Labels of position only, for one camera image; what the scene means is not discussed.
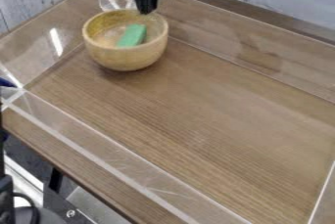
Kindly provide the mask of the green rectangular block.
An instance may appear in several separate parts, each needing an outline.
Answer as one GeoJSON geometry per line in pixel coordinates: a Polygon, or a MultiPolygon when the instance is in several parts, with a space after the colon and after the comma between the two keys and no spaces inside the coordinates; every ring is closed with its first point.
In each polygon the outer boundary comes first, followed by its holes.
{"type": "Polygon", "coordinates": [[[146,26],[144,24],[130,24],[126,27],[117,46],[118,47],[134,47],[138,46],[146,38],[146,26]]]}

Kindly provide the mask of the light wooden bowl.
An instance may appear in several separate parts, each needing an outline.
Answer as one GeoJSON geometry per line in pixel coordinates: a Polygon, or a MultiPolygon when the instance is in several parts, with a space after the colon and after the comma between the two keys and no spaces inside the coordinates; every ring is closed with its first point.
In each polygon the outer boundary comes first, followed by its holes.
{"type": "Polygon", "coordinates": [[[124,9],[102,12],[83,24],[83,44],[96,62],[118,71],[133,71],[149,67],[161,58],[168,46],[169,23],[165,18],[137,10],[124,9]],[[137,46],[117,45],[132,24],[142,24],[146,34],[137,46]]]}

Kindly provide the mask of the clear acrylic tray walls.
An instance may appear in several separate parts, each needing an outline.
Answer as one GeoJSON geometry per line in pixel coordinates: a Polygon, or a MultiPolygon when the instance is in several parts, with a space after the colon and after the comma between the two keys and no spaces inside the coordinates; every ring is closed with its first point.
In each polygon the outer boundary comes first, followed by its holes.
{"type": "Polygon", "coordinates": [[[161,60],[102,68],[63,0],[0,37],[7,130],[134,224],[335,224],[335,41],[168,0],[161,60]]]}

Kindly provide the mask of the black table leg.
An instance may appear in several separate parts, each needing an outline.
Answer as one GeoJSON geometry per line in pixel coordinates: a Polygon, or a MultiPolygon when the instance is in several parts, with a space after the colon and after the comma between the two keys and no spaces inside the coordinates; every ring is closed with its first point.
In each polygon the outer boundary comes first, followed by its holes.
{"type": "Polygon", "coordinates": [[[62,183],[63,183],[63,174],[57,168],[53,168],[49,180],[49,188],[55,193],[59,193],[62,189],[62,183]]]}

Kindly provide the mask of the grey metal base plate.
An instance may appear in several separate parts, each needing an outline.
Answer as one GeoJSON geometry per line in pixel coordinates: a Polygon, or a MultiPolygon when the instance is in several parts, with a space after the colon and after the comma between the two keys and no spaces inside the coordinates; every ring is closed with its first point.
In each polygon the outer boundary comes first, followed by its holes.
{"type": "Polygon", "coordinates": [[[50,188],[43,189],[39,224],[97,224],[75,206],[50,188]]]}

